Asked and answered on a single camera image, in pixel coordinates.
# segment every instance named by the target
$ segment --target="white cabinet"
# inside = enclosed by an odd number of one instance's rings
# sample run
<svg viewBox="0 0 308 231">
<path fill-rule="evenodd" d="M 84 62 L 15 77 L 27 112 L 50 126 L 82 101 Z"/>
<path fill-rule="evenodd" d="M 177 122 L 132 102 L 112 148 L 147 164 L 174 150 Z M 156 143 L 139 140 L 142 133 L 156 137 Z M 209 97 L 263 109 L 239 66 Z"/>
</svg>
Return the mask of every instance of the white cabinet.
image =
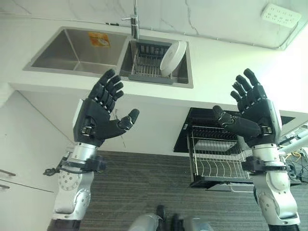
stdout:
<svg viewBox="0 0 308 231">
<path fill-rule="evenodd" d="M 53 210 L 55 193 L 0 180 L 0 230 L 45 231 Z"/>
<path fill-rule="evenodd" d="M 68 144 L 19 92 L 0 108 L 0 169 L 16 174 L 0 172 L 0 179 L 56 192 L 56 176 L 47 177 L 43 172 L 58 165 Z"/>
</svg>

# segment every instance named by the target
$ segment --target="white plate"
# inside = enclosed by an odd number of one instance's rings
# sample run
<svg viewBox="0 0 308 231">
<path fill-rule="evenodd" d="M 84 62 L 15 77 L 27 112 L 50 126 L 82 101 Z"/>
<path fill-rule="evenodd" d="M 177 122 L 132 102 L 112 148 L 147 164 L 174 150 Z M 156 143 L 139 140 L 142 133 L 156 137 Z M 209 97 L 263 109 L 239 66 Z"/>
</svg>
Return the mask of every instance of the white plate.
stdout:
<svg viewBox="0 0 308 231">
<path fill-rule="evenodd" d="M 177 68 L 186 52 L 186 47 L 185 41 L 177 41 L 169 47 L 159 67 L 163 77 L 170 75 Z"/>
</svg>

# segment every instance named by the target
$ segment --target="white countertop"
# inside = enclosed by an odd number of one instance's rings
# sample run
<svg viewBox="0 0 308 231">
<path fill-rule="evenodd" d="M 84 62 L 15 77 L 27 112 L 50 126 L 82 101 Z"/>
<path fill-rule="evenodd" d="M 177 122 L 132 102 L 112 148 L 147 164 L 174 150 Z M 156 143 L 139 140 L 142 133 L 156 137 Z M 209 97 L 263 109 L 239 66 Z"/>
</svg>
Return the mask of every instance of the white countertop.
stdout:
<svg viewBox="0 0 308 231">
<path fill-rule="evenodd" d="M 86 95 L 97 81 L 94 77 L 23 71 L 60 27 L 130 33 L 129 27 L 76 21 L 24 16 L 2 16 L 0 20 L 0 81 L 9 82 L 16 90 Z M 304 43 L 307 29 L 286 51 L 146 30 L 141 30 L 141 35 L 188 41 L 194 88 L 125 81 L 124 92 L 131 99 L 203 108 L 219 103 L 225 109 L 235 109 L 231 85 L 249 67 L 278 108 L 308 113 L 308 46 Z"/>
</svg>

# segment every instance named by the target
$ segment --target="orange sticker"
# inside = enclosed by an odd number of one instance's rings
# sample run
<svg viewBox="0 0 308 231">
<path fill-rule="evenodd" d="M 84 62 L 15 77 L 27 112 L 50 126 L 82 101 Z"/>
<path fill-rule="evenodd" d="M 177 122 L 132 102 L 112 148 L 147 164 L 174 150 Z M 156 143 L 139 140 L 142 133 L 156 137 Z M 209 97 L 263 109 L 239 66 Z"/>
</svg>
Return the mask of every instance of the orange sticker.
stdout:
<svg viewBox="0 0 308 231">
<path fill-rule="evenodd" d="M 94 47 L 110 47 L 108 35 L 99 32 L 88 32 L 92 46 Z"/>
</svg>

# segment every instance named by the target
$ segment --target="faucet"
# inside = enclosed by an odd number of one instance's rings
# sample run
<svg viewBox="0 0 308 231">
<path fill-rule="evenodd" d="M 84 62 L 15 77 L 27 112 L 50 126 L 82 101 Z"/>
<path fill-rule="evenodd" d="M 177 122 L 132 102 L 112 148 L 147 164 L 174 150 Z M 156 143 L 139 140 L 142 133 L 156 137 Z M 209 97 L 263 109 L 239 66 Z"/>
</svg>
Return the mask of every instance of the faucet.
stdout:
<svg viewBox="0 0 308 231">
<path fill-rule="evenodd" d="M 129 18 L 122 18 L 122 21 L 130 20 L 131 35 L 134 39 L 139 39 L 139 20 L 138 20 L 138 0 L 134 0 L 134 14 Z"/>
</svg>

